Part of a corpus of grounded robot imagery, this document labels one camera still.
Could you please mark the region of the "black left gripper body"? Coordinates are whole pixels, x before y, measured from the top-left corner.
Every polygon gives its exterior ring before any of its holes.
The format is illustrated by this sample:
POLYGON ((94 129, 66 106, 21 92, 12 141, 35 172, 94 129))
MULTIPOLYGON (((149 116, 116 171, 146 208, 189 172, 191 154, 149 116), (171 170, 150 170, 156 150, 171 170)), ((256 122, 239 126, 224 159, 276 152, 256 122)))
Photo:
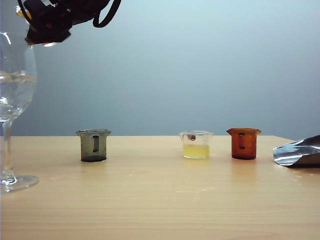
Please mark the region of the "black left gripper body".
POLYGON ((26 0, 23 6, 37 23, 74 26, 92 20, 99 0, 26 0))

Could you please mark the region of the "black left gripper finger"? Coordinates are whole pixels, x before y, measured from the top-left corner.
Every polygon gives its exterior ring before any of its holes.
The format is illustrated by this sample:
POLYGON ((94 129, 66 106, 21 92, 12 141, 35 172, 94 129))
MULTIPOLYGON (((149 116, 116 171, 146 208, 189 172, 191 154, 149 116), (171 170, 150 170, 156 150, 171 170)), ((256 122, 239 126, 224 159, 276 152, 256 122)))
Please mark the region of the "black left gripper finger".
POLYGON ((71 36, 71 28, 72 25, 63 25, 58 28, 30 25, 24 40, 28 45, 62 43, 71 36))

